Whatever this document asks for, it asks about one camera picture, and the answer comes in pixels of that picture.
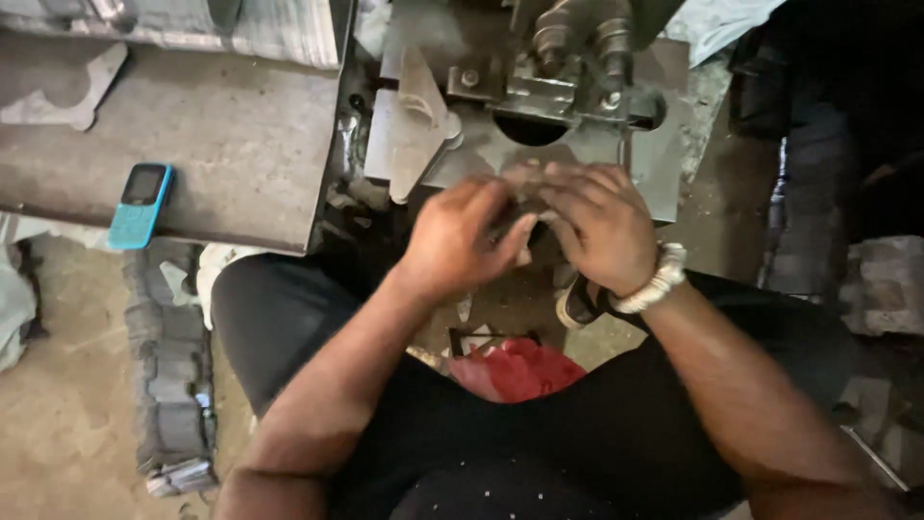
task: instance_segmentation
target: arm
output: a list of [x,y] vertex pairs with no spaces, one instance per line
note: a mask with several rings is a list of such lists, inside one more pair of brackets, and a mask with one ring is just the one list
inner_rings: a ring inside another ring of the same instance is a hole
[[[568,259],[627,296],[654,274],[654,228],[618,167],[553,168],[543,198]],[[688,283],[642,313],[719,454],[743,478],[755,518],[886,513],[847,439],[783,369]]]
[[405,256],[299,370],[232,470],[216,518],[324,518],[324,480],[354,451],[414,333],[444,297],[507,270],[535,216],[497,244],[485,231],[507,201],[499,181],[466,180],[421,209]]

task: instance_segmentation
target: man's left hand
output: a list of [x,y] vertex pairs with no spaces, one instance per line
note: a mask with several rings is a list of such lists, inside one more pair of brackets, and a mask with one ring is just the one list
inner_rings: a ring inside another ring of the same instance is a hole
[[524,215],[506,236],[488,239],[488,227],[507,205],[509,190],[498,179],[469,178],[431,197],[420,209],[395,274],[419,296],[434,301],[503,274],[526,247],[537,219]]

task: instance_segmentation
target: forearm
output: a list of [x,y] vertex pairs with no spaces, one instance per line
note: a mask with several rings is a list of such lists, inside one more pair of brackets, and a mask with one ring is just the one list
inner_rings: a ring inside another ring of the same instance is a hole
[[745,480],[862,480],[845,439],[783,369],[688,283],[642,313],[719,453]]
[[331,475],[369,424],[385,383],[434,302],[390,273],[365,305],[302,367],[261,421],[242,466]]

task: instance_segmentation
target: blue mobile phone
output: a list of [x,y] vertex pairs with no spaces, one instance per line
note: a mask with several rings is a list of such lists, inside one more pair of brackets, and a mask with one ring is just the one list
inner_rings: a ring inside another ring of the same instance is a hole
[[138,163],[132,167],[109,226],[110,248],[143,249],[148,246],[173,179],[174,169],[170,165]]

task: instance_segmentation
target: hand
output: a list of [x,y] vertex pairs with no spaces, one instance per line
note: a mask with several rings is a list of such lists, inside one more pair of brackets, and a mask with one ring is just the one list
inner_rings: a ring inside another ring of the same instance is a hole
[[496,242],[487,230],[509,202],[498,179],[471,178],[431,197],[417,217],[410,245],[395,271],[423,297],[442,300],[470,291],[512,267],[536,225],[524,215]]
[[658,245],[645,201],[616,165],[551,163],[539,194],[562,216],[550,224],[568,260],[624,298],[654,277]]

